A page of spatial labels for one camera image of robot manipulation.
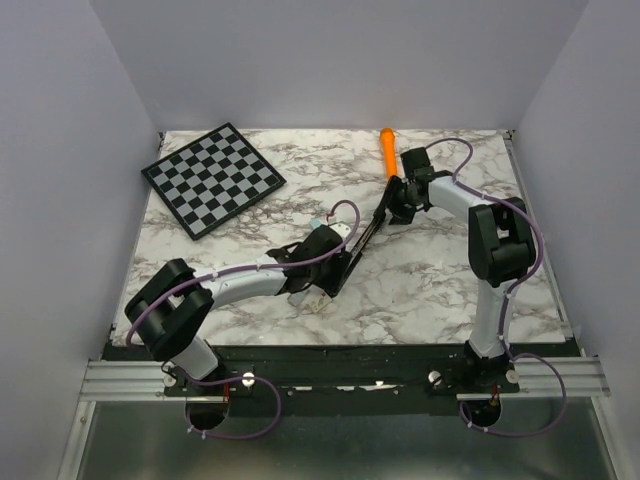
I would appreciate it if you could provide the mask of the black stapler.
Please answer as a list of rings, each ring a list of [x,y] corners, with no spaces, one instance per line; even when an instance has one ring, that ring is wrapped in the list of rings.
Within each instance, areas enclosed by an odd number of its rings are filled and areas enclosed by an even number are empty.
[[[329,277],[323,287],[331,297],[336,297],[353,273],[362,258],[363,252],[371,238],[383,226],[388,215],[394,215],[399,200],[399,194],[404,191],[404,183],[398,176],[392,176],[387,182],[382,198],[374,210],[373,218],[364,232],[360,235],[350,251],[343,249],[332,257],[329,262]]]

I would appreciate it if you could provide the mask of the white staples box sleeve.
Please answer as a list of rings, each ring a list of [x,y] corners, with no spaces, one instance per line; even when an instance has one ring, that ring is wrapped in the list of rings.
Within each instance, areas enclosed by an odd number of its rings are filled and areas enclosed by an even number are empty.
[[[332,302],[332,298],[326,294],[312,295],[307,298],[306,309],[311,313],[319,313]]]

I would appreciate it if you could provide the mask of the light blue stapler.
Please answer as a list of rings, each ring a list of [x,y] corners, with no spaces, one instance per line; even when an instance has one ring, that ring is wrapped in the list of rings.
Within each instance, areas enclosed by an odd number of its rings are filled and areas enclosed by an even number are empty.
[[[317,228],[319,228],[320,226],[323,226],[324,223],[320,220],[320,219],[312,219],[310,222],[310,227],[312,230],[315,230]]]

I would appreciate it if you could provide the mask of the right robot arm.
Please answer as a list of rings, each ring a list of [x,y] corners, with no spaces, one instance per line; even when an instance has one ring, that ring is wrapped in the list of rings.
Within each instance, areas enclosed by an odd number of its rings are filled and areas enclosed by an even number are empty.
[[[531,225],[522,199],[499,199],[461,183],[453,173],[437,171],[427,149],[401,154],[405,178],[389,181],[388,209],[393,224],[410,224],[415,214],[442,209],[467,224],[467,256],[478,279],[474,326],[468,348],[476,357],[460,367],[460,379],[469,390],[480,392],[496,380],[489,359],[507,355],[510,300],[519,284],[540,265],[535,241],[539,232]]]

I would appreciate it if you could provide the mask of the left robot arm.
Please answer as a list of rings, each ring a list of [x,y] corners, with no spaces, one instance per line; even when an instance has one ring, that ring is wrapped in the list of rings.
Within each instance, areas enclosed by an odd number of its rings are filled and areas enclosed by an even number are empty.
[[[337,272],[352,228],[321,224],[301,242],[271,249],[259,259],[199,276],[181,258],[167,262],[129,301],[124,313],[157,362],[169,361],[187,374],[201,395],[222,380],[219,360],[198,336],[209,312],[253,297],[292,296]]]

